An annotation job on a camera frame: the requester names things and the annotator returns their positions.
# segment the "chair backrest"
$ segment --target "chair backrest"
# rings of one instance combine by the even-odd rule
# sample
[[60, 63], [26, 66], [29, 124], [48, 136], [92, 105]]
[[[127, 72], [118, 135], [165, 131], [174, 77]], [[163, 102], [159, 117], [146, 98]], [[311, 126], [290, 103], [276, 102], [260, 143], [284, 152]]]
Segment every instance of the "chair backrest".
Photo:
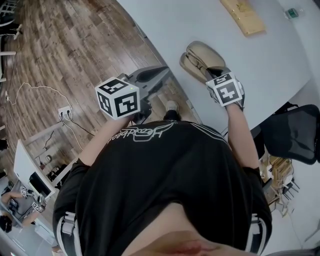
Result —
[[320, 111], [315, 105], [270, 116], [260, 125], [266, 149], [275, 157], [295, 159], [308, 165], [319, 162], [319, 120]]

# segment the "wooden floor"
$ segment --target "wooden floor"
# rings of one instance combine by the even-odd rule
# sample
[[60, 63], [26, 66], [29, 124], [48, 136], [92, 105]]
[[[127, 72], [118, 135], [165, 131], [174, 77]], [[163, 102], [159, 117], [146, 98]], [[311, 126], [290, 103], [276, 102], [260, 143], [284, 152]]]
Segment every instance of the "wooden floor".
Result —
[[[0, 115], [10, 145], [9, 150], [1, 153], [0, 164], [11, 180], [16, 180], [13, 165], [18, 139], [24, 140], [57, 123], [58, 109], [68, 104], [55, 91], [24, 85], [16, 104], [11, 105], [5, 100], [5, 91], [14, 102], [22, 83], [53, 87], [70, 101], [73, 120], [95, 133], [107, 119], [99, 109], [94, 87], [111, 76], [160, 64], [115, 0], [20, 3], [16, 20], [23, 23], [23, 36], [7, 41], [5, 50], [17, 54], [4, 57], [3, 77], [7, 82], [2, 83], [0, 91]], [[164, 104], [172, 99], [179, 102], [185, 120], [196, 122], [181, 88], [170, 80], [167, 84], [152, 99], [153, 113], [149, 120], [160, 120], [165, 114]], [[91, 135], [71, 122], [67, 124], [84, 147]], [[31, 151], [42, 149], [48, 138], [34, 142]], [[43, 170], [46, 174], [54, 166], [68, 164], [81, 151], [66, 126], [53, 133], [47, 147], [53, 159]], [[46, 163], [46, 154], [40, 160]]]

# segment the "office chair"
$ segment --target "office chair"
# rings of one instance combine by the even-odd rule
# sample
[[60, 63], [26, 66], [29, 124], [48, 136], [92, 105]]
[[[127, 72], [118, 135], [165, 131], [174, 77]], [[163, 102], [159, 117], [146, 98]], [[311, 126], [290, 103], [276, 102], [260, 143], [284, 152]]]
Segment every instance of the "office chair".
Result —
[[317, 106], [304, 105], [289, 111], [277, 111], [260, 127], [270, 155], [308, 165], [316, 161], [320, 163], [320, 111]]

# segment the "white cube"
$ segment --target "white cube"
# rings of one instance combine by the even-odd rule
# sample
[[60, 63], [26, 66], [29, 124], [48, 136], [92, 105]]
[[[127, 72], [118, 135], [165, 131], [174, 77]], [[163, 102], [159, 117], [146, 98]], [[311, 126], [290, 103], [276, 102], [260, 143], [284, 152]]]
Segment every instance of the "white cube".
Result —
[[95, 87], [100, 109], [114, 120], [140, 111], [139, 88], [116, 77]]
[[210, 94], [214, 93], [221, 106], [242, 100], [239, 81], [232, 73], [226, 73], [206, 83]]

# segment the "black hair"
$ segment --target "black hair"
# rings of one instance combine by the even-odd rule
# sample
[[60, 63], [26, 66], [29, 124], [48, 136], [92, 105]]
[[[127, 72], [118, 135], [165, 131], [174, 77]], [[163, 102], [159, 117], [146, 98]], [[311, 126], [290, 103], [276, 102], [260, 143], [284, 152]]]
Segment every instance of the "black hair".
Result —
[[4, 232], [9, 233], [12, 230], [12, 220], [8, 216], [0, 216], [0, 228]]

